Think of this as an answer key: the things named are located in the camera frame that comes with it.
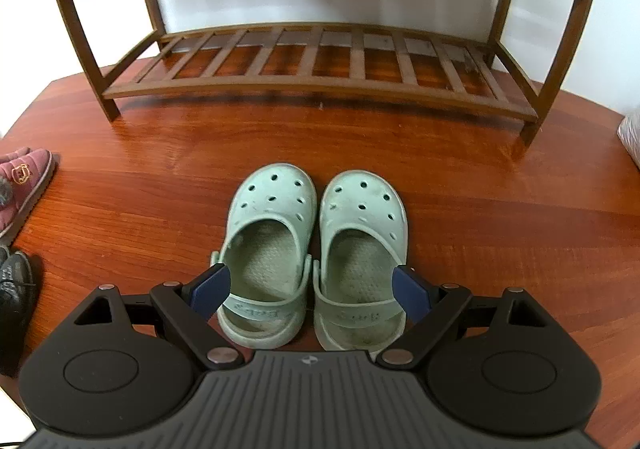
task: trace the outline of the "wooden floor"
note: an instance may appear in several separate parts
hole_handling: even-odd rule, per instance
[[[274,60],[295,60],[285,53]],[[385,70],[384,52],[367,53],[367,75],[399,76]],[[227,74],[250,63],[246,54],[225,63]],[[428,64],[416,71],[430,82]],[[463,80],[473,91],[471,77]],[[109,124],[84,77],[57,80],[2,140],[3,152],[29,145],[61,157],[15,241],[45,269],[30,348],[100,283],[142,293],[198,275],[222,245],[238,184],[256,168],[292,162],[319,194],[338,172],[366,169],[402,196],[419,272],[485,295],[526,286],[602,372],[588,432],[615,449],[640,439],[640,173],[615,135],[620,115],[561,94],[514,159],[522,124],[505,118],[295,93],[118,105],[122,117]],[[309,323],[294,347],[319,348]]]

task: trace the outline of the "logo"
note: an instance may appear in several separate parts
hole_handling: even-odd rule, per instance
[[[320,362],[320,359],[313,355],[305,355],[300,359],[300,362],[306,364],[307,366],[313,366],[315,363]]]
[[[32,174],[27,164],[20,164],[18,167],[11,169],[11,178],[13,178],[14,182],[18,185],[26,184]]]
[[[255,318],[258,321],[261,319],[277,319],[278,315],[280,315],[280,310],[261,310],[242,303],[233,303],[233,307],[238,310],[238,315],[242,315],[247,319]]]

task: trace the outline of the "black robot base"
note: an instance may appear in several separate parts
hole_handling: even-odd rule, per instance
[[[255,352],[207,320],[225,265],[148,295],[100,285],[31,354],[24,449],[571,448],[600,394],[591,359],[522,288],[476,297],[397,267],[414,324],[366,352]],[[132,324],[155,326],[157,337]],[[487,327],[465,336],[467,329]]]

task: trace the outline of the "shoe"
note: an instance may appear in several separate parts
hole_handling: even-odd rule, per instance
[[[408,243],[400,196],[373,173],[347,171],[325,189],[319,220],[316,337],[325,350],[367,350],[375,358],[402,335],[406,321],[391,288]]]
[[[0,245],[0,267],[10,255],[11,251],[9,251],[9,247],[6,245]]]
[[[23,252],[11,254],[0,266],[0,373],[14,377],[24,337],[33,316],[40,283]]]
[[[10,245],[49,185],[56,163],[37,149],[0,164],[0,245]]]
[[[20,156],[26,155],[29,151],[30,149],[28,147],[21,147],[20,149],[12,153],[7,153],[6,155],[0,155],[0,164],[15,160],[16,158],[20,158]]]
[[[317,204],[311,178],[290,164],[262,167],[238,188],[222,251],[211,256],[231,272],[231,294],[217,315],[236,344],[274,349],[302,327]]]

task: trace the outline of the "shoe rack curved frame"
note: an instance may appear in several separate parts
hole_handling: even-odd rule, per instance
[[[162,21],[158,0],[145,0],[153,31],[137,43],[122,59],[103,74],[95,61],[86,35],[80,23],[74,0],[57,0],[60,13],[69,37],[82,64],[86,77],[95,96],[108,119],[114,120],[120,111],[114,98],[144,94],[168,94],[200,92],[203,90],[296,90],[306,92],[333,92],[381,97],[400,104],[413,103],[432,108],[459,109],[475,114],[500,114],[521,119],[525,122],[520,137],[529,145],[545,120],[562,81],[574,58],[584,25],[593,0],[574,0],[569,18],[548,75],[538,88],[522,67],[500,42],[511,0],[498,0],[494,21],[485,43],[433,34],[410,29],[308,22],[300,24],[245,25],[224,28],[205,28],[189,32],[167,34]],[[261,71],[282,33],[287,30],[306,31],[305,50],[295,75],[262,75]],[[261,50],[243,75],[216,76],[215,73],[246,32],[269,32]],[[313,75],[314,63],[321,45],[322,33],[342,31],[351,33],[349,77],[328,77]],[[367,79],[364,64],[364,32],[391,35],[402,82],[387,82]],[[228,34],[228,40],[198,77],[175,78],[180,69],[193,58],[213,35]],[[160,80],[151,80],[147,74],[155,64],[171,53],[172,49],[185,39],[196,38],[195,44],[178,60],[171,70]],[[420,86],[417,83],[411,57],[407,51],[406,38],[417,38],[430,42],[447,76],[450,89]],[[154,42],[160,46],[160,53],[151,60],[138,75],[121,84],[115,81]],[[475,67],[481,74],[493,96],[479,96],[467,93],[455,67],[447,54],[444,43],[466,48]],[[510,102],[495,81],[490,71],[497,56],[507,68],[511,77],[522,90],[528,105]]]

